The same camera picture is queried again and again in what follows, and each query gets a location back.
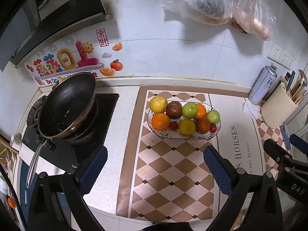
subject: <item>white speckled countertop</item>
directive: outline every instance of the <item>white speckled countertop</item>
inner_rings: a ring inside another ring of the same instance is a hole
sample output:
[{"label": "white speckled countertop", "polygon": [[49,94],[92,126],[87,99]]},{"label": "white speckled countertop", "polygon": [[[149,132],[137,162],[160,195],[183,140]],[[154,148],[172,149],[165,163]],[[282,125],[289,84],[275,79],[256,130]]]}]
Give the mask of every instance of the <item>white speckled countertop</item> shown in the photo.
[{"label": "white speckled countertop", "polygon": [[[84,196],[85,202],[96,209],[116,213],[118,188],[126,147],[128,131],[131,123],[139,86],[97,87],[97,93],[118,93],[119,99],[115,106],[111,122],[107,131],[104,146],[108,149],[108,160],[98,176],[91,192]],[[19,155],[28,165],[34,152],[25,144]],[[45,171],[48,175],[62,174],[64,171],[55,167],[43,158],[39,158],[36,173]]]}]

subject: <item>smiling sun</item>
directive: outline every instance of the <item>smiling sun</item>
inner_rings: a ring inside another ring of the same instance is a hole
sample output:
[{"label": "smiling sun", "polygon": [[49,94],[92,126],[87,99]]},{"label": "smiling sun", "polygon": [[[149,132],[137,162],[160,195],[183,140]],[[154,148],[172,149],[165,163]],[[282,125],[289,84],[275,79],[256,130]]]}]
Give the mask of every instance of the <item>smiling sun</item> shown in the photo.
[{"label": "smiling sun", "polygon": [[87,42],[86,44],[82,45],[81,47],[86,54],[93,53],[94,47],[92,47],[92,43]]}]

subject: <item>spray can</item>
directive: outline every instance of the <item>spray can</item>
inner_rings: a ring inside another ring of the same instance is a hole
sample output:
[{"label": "spray can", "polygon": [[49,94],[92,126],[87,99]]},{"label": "spray can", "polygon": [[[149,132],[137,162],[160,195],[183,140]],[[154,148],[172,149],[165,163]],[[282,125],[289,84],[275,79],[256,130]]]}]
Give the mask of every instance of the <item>spray can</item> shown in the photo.
[{"label": "spray can", "polygon": [[270,66],[265,66],[257,82],[249,92],[248,98],[250,102],[257,105],[265,96],[267,91],[277,78],[277,67],[272,63]]}]

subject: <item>electrical outlet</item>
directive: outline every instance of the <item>electrical outlet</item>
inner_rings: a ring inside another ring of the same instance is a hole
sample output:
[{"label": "electrical outlet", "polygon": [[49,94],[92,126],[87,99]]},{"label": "electrical outlet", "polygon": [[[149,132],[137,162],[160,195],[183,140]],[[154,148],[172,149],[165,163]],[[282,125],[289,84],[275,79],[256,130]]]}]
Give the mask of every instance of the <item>electrical outlet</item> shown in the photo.
[{"label": "electrical outlet", "polygon": [[282,48],[279,47],[276,43],[273,42],[273,45],[267,55],[268,58],[272,59],[273,61],[278,61],[279,57],[281,56]]},{"label": "electrical outlet", "polygon": [[292,67],[293,67],[294,62],[295,62],[295,58],[294,58],[292,55],[290,55],[290,56],[289,56],[289,59],[288,59],[288,61],[287,61],[286,67],[287,67],[288,69],[293,69]]},{"label": "electrical outlet", "polygon": [[282,50],[282,53],[278,59],[278,63],[281,64],[282,66],[288,68],[287,66],[287,61],[289,59],[290,54],[288,52],[286,52],[284,49]]}]

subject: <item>white plate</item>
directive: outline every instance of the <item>white plate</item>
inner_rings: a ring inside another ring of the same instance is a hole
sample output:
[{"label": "white plate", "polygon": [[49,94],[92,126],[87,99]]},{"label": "white plate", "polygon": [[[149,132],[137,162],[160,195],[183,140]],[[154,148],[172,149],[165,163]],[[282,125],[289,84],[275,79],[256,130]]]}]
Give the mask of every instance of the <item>white plate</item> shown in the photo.
[{"label": "white plate", "polygon": [[[186,103],[188,102],[179,102],[181,103],[182,106],[184,106]],[[210,105],[206,104],[206,103],[200,103],[202,104],[205,108],[206,108],[206,112],[209,112],[210,110],[214,110],[214,108],[212,108]],[[152,117],[153,115],[155,115],[155,113],[150,110],[149,111],[149,114],[147,116],[147,123],[150,127],[150,129],[152,130],[153,133],[155,133],[155,135],[159,136],[159,137],[164,137],[164,138],[175,138],[175,139],[206,139],[206,140],[209,140],[209,139],[212,139],[214,136],[216,136],[216,134],[219,132],[220,130],[220,120],[219,122],[216,124],[217,126],[217,130],[215,133],[210,133],[210,132],[207,132],[206,134],[202,135],[202,134],[199,134],[198,132],[194,132],[191,136],[183,136],[179,133],[179,129],[177,129],[176,131],[173,131],[171,130],[170,128],[168,128],[167,130],[165,131],[158,131],[156,129],[154,129],[152,127],[152,124],[151,124],[151,120],[152,120]],[[177,120],[171,120],[171,122],[177,122],[179,124],[179,122],[181,120],[185,119],[184,116],[181,116],[179,119]]]}]

